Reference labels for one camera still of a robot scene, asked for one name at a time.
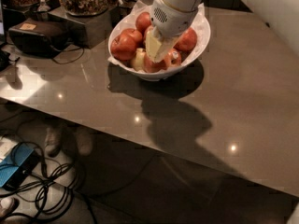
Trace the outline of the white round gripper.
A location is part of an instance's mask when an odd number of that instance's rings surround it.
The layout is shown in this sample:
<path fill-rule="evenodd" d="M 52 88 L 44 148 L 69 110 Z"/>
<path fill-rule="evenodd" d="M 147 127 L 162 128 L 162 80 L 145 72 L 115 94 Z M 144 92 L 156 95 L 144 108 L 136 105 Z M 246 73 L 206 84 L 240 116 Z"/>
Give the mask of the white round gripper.
<path fill-rule="evenodd" d="M 197 12 L 197 7 L 183 11 L 164 0 L 153 0 L 149 14 L 156 28 L 150 29 L 145 39 L 146 52 L 151 61 L 159 63 L 164 59 L 176 45 L 178 36 L 191 26 Z"/>

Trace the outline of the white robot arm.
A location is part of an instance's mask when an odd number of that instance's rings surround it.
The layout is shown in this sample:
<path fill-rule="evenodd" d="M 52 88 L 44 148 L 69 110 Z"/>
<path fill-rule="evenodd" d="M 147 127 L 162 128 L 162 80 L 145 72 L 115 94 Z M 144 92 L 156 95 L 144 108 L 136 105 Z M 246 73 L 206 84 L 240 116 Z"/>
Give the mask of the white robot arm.
<path fill-rule="evenodd" d="M 202 0 L 153 0 L 149 15 L 153 29 L 147 34 L 146 52 L 160 62 L 191 26 Z"/>

